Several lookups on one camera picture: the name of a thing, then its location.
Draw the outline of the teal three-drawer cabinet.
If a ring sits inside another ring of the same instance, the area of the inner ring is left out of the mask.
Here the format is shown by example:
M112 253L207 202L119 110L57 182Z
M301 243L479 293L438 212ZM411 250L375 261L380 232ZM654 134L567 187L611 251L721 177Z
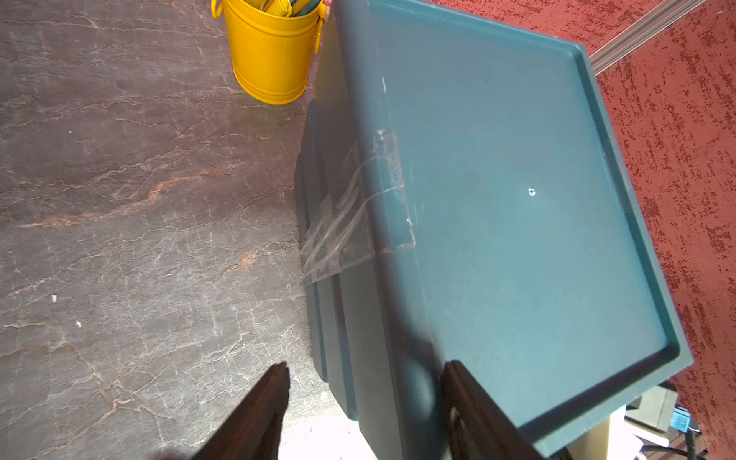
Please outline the teal three-drawer cabinet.
M310 285L379 459L446 455L460 361L550 456L693 361L580 44L423 1L337 1L306 146L398 136L412 250Z

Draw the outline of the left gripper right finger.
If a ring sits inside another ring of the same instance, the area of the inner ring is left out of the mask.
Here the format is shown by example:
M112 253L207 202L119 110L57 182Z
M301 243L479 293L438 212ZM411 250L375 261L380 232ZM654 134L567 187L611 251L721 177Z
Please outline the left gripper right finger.
M445 364L441 395L453 459L542 457L460 361Z

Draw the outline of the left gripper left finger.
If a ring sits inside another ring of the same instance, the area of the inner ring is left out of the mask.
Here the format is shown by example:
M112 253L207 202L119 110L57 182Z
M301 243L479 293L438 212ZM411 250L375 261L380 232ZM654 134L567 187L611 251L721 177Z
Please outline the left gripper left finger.
M290 386L287 362L270 366L193 459L277 459Z

